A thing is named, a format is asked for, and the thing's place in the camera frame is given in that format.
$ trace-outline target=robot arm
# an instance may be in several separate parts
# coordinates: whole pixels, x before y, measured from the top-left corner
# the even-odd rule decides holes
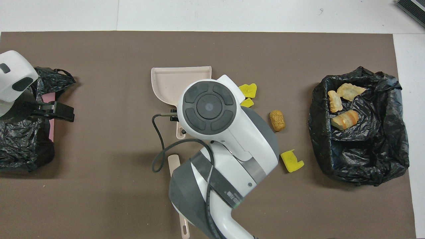
[[[74,121],[74,108],[57,101],[35,100],[27,88],[38,78],[31,64],[18,52],[0,54],[0,120],[19,122],[28,117]]]
[[[278,164],[277,139],[252,109],[241,107],[242,92],[224,75],[191,84],[177,105],[187,133],[211,143],[177,168],[169,196],[176,210],[210,238],[214,226],[225,238],[252,239],[231,211]]]

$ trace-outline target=yellow sponge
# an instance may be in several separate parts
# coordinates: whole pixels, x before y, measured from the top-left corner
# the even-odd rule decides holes
[[[280,156],[283,159],[283,163],[285,164],[288,172],[292,173],[304,166],[304,161],[301,160],[298,162],[297,157],[293,153],[293,149],[282,153]]]
[[[251,98],[247,98],[246,100],[242,101],[241,106],[245,106],[245,107],[251,107],[254,105],[254,102],[252,101]]]
[[[247,98],[255,98],[255,94],[257,93],[257,85],[255,83],[252,83],[251,85],[241,85],[239,89]]]

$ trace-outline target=black trash bag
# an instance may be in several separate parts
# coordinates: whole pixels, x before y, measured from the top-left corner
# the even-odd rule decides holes
[[[343,110],[329,111],[327,92],[344,83],[367,90],[352,102],[343,98]],[[403,122],[401,86],[393,76],[359,67],[336,76],[326,76],[313,91],[309,130],[316,160],[327,176],[356,185],[378,186],[399,177],[409,167],[408,139]],[[344,131],[330,119],[348,110],[359,122]]]
[[[41,96],[47,93],[56,92],[58,98],[66,87],[75,83],[64,70],[34,69],[39,77],[28,89],[39,102],[43,102]],[[49,131],[48,119],[25,119],[18,123],[0,121],[0,172],[30,172],[52,161],[54,147]]]

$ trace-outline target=white floor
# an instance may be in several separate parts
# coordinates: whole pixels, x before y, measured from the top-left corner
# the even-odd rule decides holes
[[[115,30],[394,34],[416,236],[425,238],[425,28],[393,0],[0,0],[0,32]]]

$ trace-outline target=brown table mat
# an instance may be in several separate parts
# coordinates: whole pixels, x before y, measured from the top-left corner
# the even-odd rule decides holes
[[[171,106],[150,85],[152,67],[212,66],[214,79],[256,83],[252,107],[264,119],[279,109],[283,162],[233,212],[267,238],[414,238],[408,174],[379,187],[327,178],[307,127],[313,88],[328,74],[358,66],[397,76],[392,35],[239,32],[3,32],[0,52],[16,50],[34,66],[62,68],[78,84],[61,97],[75,122],[56,121],[56,157],[29,175],[0,174],[0,238],[181,238],[168,199],[168,167],[150,170],[160,150],[151,125]],[[175,123],[158,119],[166,145]],[[182,162],[197,145],[181,145]],[[206,238],[190,226],[191,238]]]

